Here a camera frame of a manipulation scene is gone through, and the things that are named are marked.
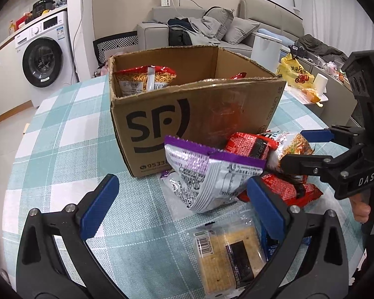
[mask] metal screw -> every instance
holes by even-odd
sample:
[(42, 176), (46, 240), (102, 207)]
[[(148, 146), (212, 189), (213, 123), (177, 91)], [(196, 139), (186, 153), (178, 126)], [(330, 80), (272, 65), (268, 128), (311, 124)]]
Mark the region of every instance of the metal screw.
[(337, 213), (332, 209), (328, 209), (327, 213), (330, 217), (335, 217), (337, 215)]
[(39, 210), (37, 208), (33, 208), (29, 211), (30, 216), (36, 216)]
[(75, 211), (75, 209), (76, 209), (76, 205), (74, 205), (73, 203), (70, 203), (70, 204), (66, 205), (66, 207), (65, 207), (65, 211), (67, 213), (72, 213), (72, 212)]
[(293, 213), (293, 214), (298, 214), (301, 209), (300, 207), (298, 207), (297, 205), (292, 205), (290, 206), (289, 210)]

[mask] washing machine door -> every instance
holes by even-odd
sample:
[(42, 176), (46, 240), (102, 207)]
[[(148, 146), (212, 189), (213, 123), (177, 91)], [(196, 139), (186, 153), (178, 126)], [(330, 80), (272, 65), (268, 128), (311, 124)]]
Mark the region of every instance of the washing machine door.
[(22, 58), (23, 73), (36, 87), (48, 87), (58, 77), (63, 54), (58, 43), (50, 38), (38, 38), (28, 45)]

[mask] washing machine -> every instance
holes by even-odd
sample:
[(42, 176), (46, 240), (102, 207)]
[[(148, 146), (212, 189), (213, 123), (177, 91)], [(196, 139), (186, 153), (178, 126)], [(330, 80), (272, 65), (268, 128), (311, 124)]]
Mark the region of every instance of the washing machine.
[(19, 33), (15, 48), (35, 107), (55, 91), (77, 82), (66, 11)]

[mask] white curtain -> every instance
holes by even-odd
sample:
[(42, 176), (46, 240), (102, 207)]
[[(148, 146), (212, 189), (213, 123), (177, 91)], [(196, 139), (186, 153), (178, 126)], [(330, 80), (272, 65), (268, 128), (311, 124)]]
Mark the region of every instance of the white curtain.
[(374, 49), (374, 24), (357, 0), (302, 0), (305, 34), (343, 51)]

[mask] wooden baseboard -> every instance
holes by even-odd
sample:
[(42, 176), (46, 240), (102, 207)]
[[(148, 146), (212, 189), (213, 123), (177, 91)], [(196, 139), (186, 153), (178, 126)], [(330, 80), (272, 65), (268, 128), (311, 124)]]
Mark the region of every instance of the wooden baseboard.
[(29, 109), (31, 107), (33, 107), (33, 104), (32, 104), (31, 100), (29, 100), (29, 101), (27, 101), (23, 104), (20, 104), (19, 106), (16, 106), (15, 108), (12, 108), (11, 110), (8, 110), (4, 114), (0, 115), (0, 122), (2, 122), (3, 120), (6, 120), (7, 118), (10, 118), (11, 116), (14, 116), (14, 115), (18, 114), (21, 111)]

